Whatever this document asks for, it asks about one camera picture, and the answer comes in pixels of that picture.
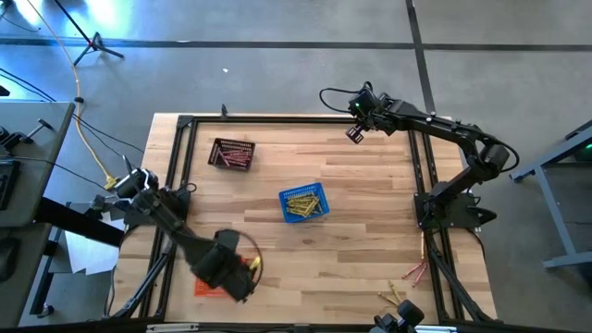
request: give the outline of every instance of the cable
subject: cable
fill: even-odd
[[[92,158],[94,158],[94,161],[96,162],[96,164],[101,168],[101,170],[103,170],[103,173],[105,174],[105,179],[106,179],[105,188],[106,189],[110,189],[111,187],[113,187],[116,184],[116,179],[113,176],[111,176],[111,174],[109,174],[109,172],[105,168],[105,165],[103,165],[103,162],[101,161],[101,159],[99,158],[99,156],[96,154],[96,152],[91,147],[91,145],[86,141],[86,137],[84,137],[84,133],[82,133],[82,130],[80,129],[80,115],[81,115],[81,105],[80,105],[80,78],[78,76],[78,71],[76,70],[76,66],[74,66],[74,62],[72,62],[72,58],[70,57],[70,54],[68,53],[68,50],[66,50],[66,47],[64,46],[64,44],[62,43],[62,41],[59,39],[59,37],[57,37],[56,32],[52,29],[52,27],[49,25],[49,23],[47,23],[47,21],[41,15],[41,13],[37,10],[37,8],[31,3],[31,0],[27,0],[27,2],[33,8],[33,10],[35,11],[35,13],[37,13],[37,16],[39,16],[39,19],[41,19],[41,21],[43,21],[43,24],[45,24],[45,26],[47,27],[47,29],[52,33],[52,35],[55,38],[55,41],[62,48],[62,51],[64,51],[64,54],[66,55],[66,58],[68,59],[68,62],[70,64],[70,66],[72,67],[72,72],[74,73],[74,78],[76,79],[76,96],[77,96],[77,98],[76,98],[76,109],[77,109],[76,110],[76,115],[78,116],[77,122],[76,122],[76,130],[78,131],[78,134],[80,136],[80,139],[82,140],[82,142],[84,143],[84,145],[86,146],[86,148],[91,153]]]
[[[481,253],[483,254],[483,260],[485,260],[485,245],[483,245],[483,241],[481,240],[479,235],[477,235],[477,233],[473,229],[465,228],[465,230],[467,230],[471,235],[473,235],[473,237],[475,237],[475,239],[477,240],[477,242],[481,246]]]
[[[370,89],[370,91],[372,91],[372,90],[373,90],[373,88],[372,88],[372,83],[370,83],[370,81],[366,81],[366,82],[364,82],[364,85],[363,85],[362,89],[360,89],[360,90],[357,90],[357,91],[346,91],[346,90],[343,90],[343,89],[337,89],[337,88],[325,88],[325,89],[322,89],[320,92],[318,92],[318,98],[321,100],[321,103],[323,103],[323,105],[324,105],[324,106],[326,106],[326,107],[330,108],[331,110],[333,110],[333,111],[337,111],[337,112],[340,112],[340,113],[347,113],[347,114],[349,114],[349,113],[350,113],[350,111],[348,111],[348,110],[340,110],[340,109],[337,109],[337,108],[335,108],[335,107],[333,107],[333,106],[331,106],[331,105],[327,104],[327,102],[325,102],[325,99],[323,99],[323,93],[324,93],[324,92],[337,92],[337,93],[359,93],[359,92],[361,92],[361,91],[362,91],[364,88],[366,88],[366,87],[367,87],[368,89]]]
[[[105,146],[105,148],[107,148],[108,150],[110,150],[111,152],[113,152],[113,154],[116,154],[117,156],[121,157],[123,156],[122,153],[116,151],[115,149],[111,148],[108,144],[106,144],[92,129],[88,128],[86,125],[82,124],[82,126],[87,129],[95,138],[96,140],[98,140],[100,143],[103,144],[103,146]]]
[[[320,92],[318,92],[318,98],[321,99],[321,103],[323,103],[324,106],[330,108],[333,111],[337,111],[340,113],[350,113],[350,111],[348,110],[340,110],[337,109],[329,104],[327,104],[327,102],[325,102],[325,99],[323,99],[323,93],[324,92],[338,92],[338,93],[358,93],[359,91],[346,91],[346,90],[342,90],[342,89],[336,89],[336,88],[325,88],[322,89]]]
[[[8,19],[8,18],[5,18],[4,16],[2,17],[2,19],[4,19],[6,22],[8,22],[8,23],[12,24],[12,25],[13,25],[13,26],[15,26],[15,27],[18,27],[18,28],[21,28],[21,29],[23,29],[24,31],[28,31],[28,32],[38,32],[38,31],[41,29],[41,28],[37,28],[37,30],[35,31],[35,30],[32,30],[32,29],[25,28],[25,27],[23,27],[23,26],[21,26],[21,25],[19,25],[19,24],[15,23],[15,22],[11,21],[10,19]]]
[[[119,244],[119,249],[121,249],[121,245],[125,239],[131,234],[131,232],[137,228],[138,225],[127,225],[126,232],[123,234],[123,238],[121,239],[121,243]],[[111,308],[113,307],[113,301],[115,300],[115,270],[117,268],[117,264],[111,270],[111,289],[105,298],[105,304],[103,304],[103,317],[108,318],[109,314],[111,314]]]
[[[43,96],[42,94],[40,94],[40,93],[38,93],[38,92],[34,91],[33,89],[29,89],[29,88],[25,87],[24,85],[22,85],[22,84],[20,84],[20,83],[16,82],[15,80],[12,80],[12,79],[10,79],[10,78],[9,78],[8,76],[6,76],[6,75],[0,74],[0,77],[2,77],[2,78],[5,78],[5,79],[7,79],[7,80],[10,80],[10,81],[14,82],[14,83],[15,83],[15,84],[17,84],[18,86],[20,86],[20,88],[22,88],[22,89],[24,89],[24,90],[26,90],[26,91],[29,91],[29,92],[31,92],[31,93],[35,93],[35,94],[39,95],[41,98],[43,98],[43,99],[42,99],[42,101],[43,101],[43,102],[51,102],[51,101],[49,101],[49,100],[48,100],[48,99],[47,99],[45,96]]]
[[[259,245],[257,245],[257,242],[253,239],[253,237],[249,236],[249,234],[247,234],[246,232],[236,230],[236,229],[228,229],[228,228],[223,229],[223,230],[230,230],[230,231],[237,232],[242,237],[246,238],[247,240],[249,240],[253,244],[253,247],[255,248],[255,250],[257,251],[257,255],[259,256],[259,259],[260,259],[259,266],[261,267],[261,269],[259,270],[259,276],[255,280],[255,287],[257,287],[259,285],[259,282],[261,281],[261,277],[263,276],[263,254],[261,252],[261,249],[259,248]]]
[[[0,15],[0,19],[4,19],[6,22],[12,24],[13,26],[18,27],[18,28],[21,28],[21,29],[23,29],[25,31],[28,31],[28,32],[38,32],[41,29],[41,28],[37,28],[36,31],[35,30],[31,30],[31,29],[25,28],[25,27],[23,27],[23,26],[15,23],[15,22],[11,21],[10,19],[8,19],[8,18],[5,17],[5,14],[6,14],[6,11],[7,10],[8,10],[8,6],[5,6],[4,11],[2,12],[2,15]]]
[[[72,170],[70,170],[70,169],[68,169],[66,167],[60,166],[58,163],[54,163],[52,161],[48,161],[48,160],[45,160],[45,159],[42,159],[42,158],[33,158],[33,157],[24,157],[24,156],[13,156],[13,155],[5,155],[5,156],[2,156],[2,157],[12,158],[12,159],[16,159],[16,160],[23,160],[23,161],[45,162],[45,163],[50,164],[50,165],[52,165],[54,167],[59,167],[62,170],[67,171],[70,174],[72,174],[72,175],[74,175],[74,176],[76,176],[76,177],[78,177],[80,179],[84,179],[84,180],[90,182],[91,184],[99,187],[101,190],[106,191],[106,189],[103,186],[101,186],[101,184],[99,184],[98,182],[92,181],[90,179],[87,179],[86,177],[81,176],[81,175],[77,174],[76,172],[74,172],[74,171],[72,171]]]
[[[502,169],[500,171],[501,172],[508,172],[511,170],[514,170],[516,167],[518,167],[518,164],[520,164],[520,155],[518,155],[518,152],[516,152],[515,149],[513,149],[508,143],[506,142],[501,142],[500,140],[496,139],[496,143],[497,144],[501,144],[502,146],[508,148],[509,151],[512,152],[512,154],[514,155],[514,164],[512,166],[506,167],[505,169]]]
[[[466,189],[466,195],[473,199],[476,200],[475,206],[477,206],[479,203],[481,203],[481,197],[480,196],[475,196],[472,192],[471,189],[473,188],[473,186],[471,186],[470,188]]]
[[[188,187],[189,185],[192,185],[192,186],[193,186],[193,190],[187,190],[187,187]],[[177,191],[180,191],[180,190],[187,190],[187,191],[186,191],[186,192],[184,192],[184,193],[182,193],[182,194],[179,196],[179,198],[180,198],[181,196],[183,196],[183,195],[190,195],[190,194],[192,194],[193,192],[197,191],[197,185],[195,185],[194,183],[187,183],[187,184],[185,184],[185,185],[183,185],[183,186],[179,187],[179,189],[178,189]]]
[[[140,152],[140,153],[144,154],[144,150],[142,150],[142,149],[138,148],[137,146],[135,146],[135,145],[133,145],[133,144],[131,144],[131,143],[124,142],[124,141],[122,141],[122,140],[120,140],[120,139],[118,139],[118,138],[115,138],[115,137],[113,137],[113,136],[111,136],[111,135],[109,135],[109,134],[107,134],[107,133],[105,133],[105,132],[103,132],[103,131],[101,131],[101,130],[97,129],[96,127],[94,127],[94,126],[92,126],[91,124],[89,124],[87,121],[84,121],[84,120],[83,120],[81,117],[78,117],[78,116],[76,116],[76,115],[72,115],[72,116],[73,116],[75,119],[79,120],[81,123],[85,124],[87,127],[89,127],[89,128],[91,128],[91,129],[93,129],[93,130],[95,130],[95,131],[97,131],[97,132],[99,132],[99,133],[101,133],[101,134],[105,135],[107,138],[109,138],[109,139],[111,139],[111,140],[114,140],[114,141],[116,141],[116,142],[119,142],[119,143],[125,144],[125,145],[127,145],[128,147],[131,147],[131,148],[133,148],[133,149],[137,150],[138,152]]]
[[[11,76],[11,77],[13,77],[13,78],[14,78],[14,79],[16,79],[16,80],[20,80],[20,81],[22,81],[22,82],[24,82],[24,83],[26,83],[26,84],[29,84],[29,85],[30,85],[30,86],[31,86],[31,87],[32,87],[34,90],[36,90],[36,91],[38,91],[39,93],[41,93],[41,94],[42,94],[43,96],[45,96],[45,98],[47,98],[48,100],[50,100],[50,101],[52,101],[52,102],[55,102],[55,101],[56,101],[56,100],[55,100],[55,99],[54,99],[52,96],[50,96],[50,95],[49,95],[47,92],[44,92],[43,90],[41,90],[41,89],[37,88],[37,87],[36,87],[36,86],[34,86],[32,83],[30,83],[30,82],[28,82],[28,81],[26,81],[26,80],[24,80],[24,79],[22,79],[22,78],[20,78],[20,77],[18,77],[18,76],[16,76],[16,75],[12,74],[11,72],[9,72],[9,71],[7,71],[7,70],[5,70],[5,69],[3,69],[3,68],[0,68],[0,71],[1,71],[1,72],[3,72],[3,73],[5,73],[5,74],[7,74],[8,76]]]

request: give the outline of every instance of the yellow cable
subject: yellow cable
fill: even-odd
[[[37,8],[35,8],[35,6],[31,3],[31,0],[27,0],[27,2],[29,3],[29,5],[31,5],[31,7],[35,11],[35,13],[37,13],[37,16],[39,16],[39,19],[41,19],[41,21],[43,21],[43,23],[45,24],[45,27],[47,27],[47,29],[52,33],[52,35],[54,35],[55,41],[59,44],[59,46],[62,48],[62,51],[64,51],[64,54],[68,58],[68,62],[70,63],[70,66],[72,67],[72,71],[74,72],[74,78],[76,79],[76,96],[80,97],[80,79],[78,77],[78,71],[76,70],[76,66],[74,66],[74,63],[72,62],[72,58],[70,57],[70,54],[66,50],[66,47],[64,47],[64,45],[62,44],[62,41],[59,39],[59,37],[57,37],[57,35],[54,32],[54,30],[52,29],[52,27],[50,27],[49,23],[47,23],[45,18],[43,18],[41,13],[39,13]],[[96,154],[96,152],[91,147],[91,145],[86,141],[86,137],[84,137],[84,133],[82,133],[82,130],[80,129],[80,117],[81,117],[80,102],[76,102],[76,114],[78,116],[77,120],[76,120],[76,130],[78,130],[78,134],[80,135],[80,138],[82,139],[82,142],[84,143],[86,148],[88,148],[89,152],[91,152],[92,158],[94,158],[94,161],[96,161],[96,164],[99,165],[101,170],[103,170],[103,173],[105,174],[105,178],[106,178],[106,182],[107,182],[105,185],[105,188],[110,189],[111,187],[113,187],[115,185],[116,180],[113,178],[113,176],[111,176],[109,174],[109,172],[107,171],[107,169],[103,165],[103,162],[101,162],[101,159],[99,158],[99,156]]]

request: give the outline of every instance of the wooden board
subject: wooden board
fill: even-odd
[[[177,115],[154,115],[142,165],[161,182],[176,122]],[[429,274],[426,272],[416,288],[411,280],[401,279],[420,260],[407,133],[390,137],[365,133],[365,139],[356,145],[344,135],[347,128],[327,124],[199,125],[190,175],[197,191],[191,197],[188,224],[205,237],[212,237],[219,228],[249,233],[264,251],[265,272],[261,285],[245,304],[195,297],[195,276],[180,253],[167,321],[370,324],[374,315],[396,313],[376,296],[380,291],[389,292],[388,280],[394,279],[400,296],[424,311],[424,323],[437,322]],[[256,142],[251,171],[208,166],[216,137]],[[462,169],[458,148],[438,139],[432,145],[439,178],[451,179]],[[323,183],[330,214],[286,224],[278,193],[316,181]],[[114,310],[144,276],[153,236],[154,228],[141,228],[123,244]],[[495,317],[478,243],[465,230],[451,230],[450,238],[459,279],[483,310]],[[451,313],[448,289],[445,296]]]

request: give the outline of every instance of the blue plastic basket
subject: blue plastic basket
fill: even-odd
[[[288,213],[288,199],[308,193],[314,193],[314,195],[319,198],[319,203],[321,204],[323,211],[308,217]],[[329,204],[327,203],[327,198],[325,197],[325,192],[323,191],[323,184],[319,182],[310,185],[304,185],[295,189],[281,191],[279,193],[279,202],[281,204],[281,211],[284,213],[284,220],[287,223],[302,222],[303,220],[323,216],[329,213]]]

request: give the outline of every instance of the concrete floor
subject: concrete floor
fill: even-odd
[[[80,37],[52,1],[32,1],[60,36]],[[64,0],[88,32],[105,38],[194,41],[405,42],[412,40],[404,0]],[[425,43],[592,43],[585,0],[416,0]],[[0,20],[0,37],[49,36],[25,1]],[[68,51],[77,55],[80,48]],[[84,118],[122,140],[143,146],[154,112],[326,113],[317,100],[327,86],[355,89],[370,80],[423,108],[413,51],[118,48],[118,59],[94,53],[78,66]],[[426,52],[436,108],[514,146],[532,161],[590,119],[590,53]],[[0,45],[0,68],[33,81],[55,99],[70,101],[75,85],[57,47]],[[0,79],[14,98],[34,95]],[[120,159],[91,142],[113,174]],[[139,162],[141,156],[118,147]],[[102,172],[74,130],[58,163],[102,182]],[[64,191],[64,179],[76,184]],[[96,188],[55,170],[46,196],[90,200]],[[574,269],[546,271],[541,261],[563,249],[534,179],[516,185],[502,175],[475,187],[498,219],[483,227],[487,270],[499,318],[512,324],[590,331],[592,292]],[[45,319],[22,325],[75,322],[101,316],[107,274],[55,279]]]

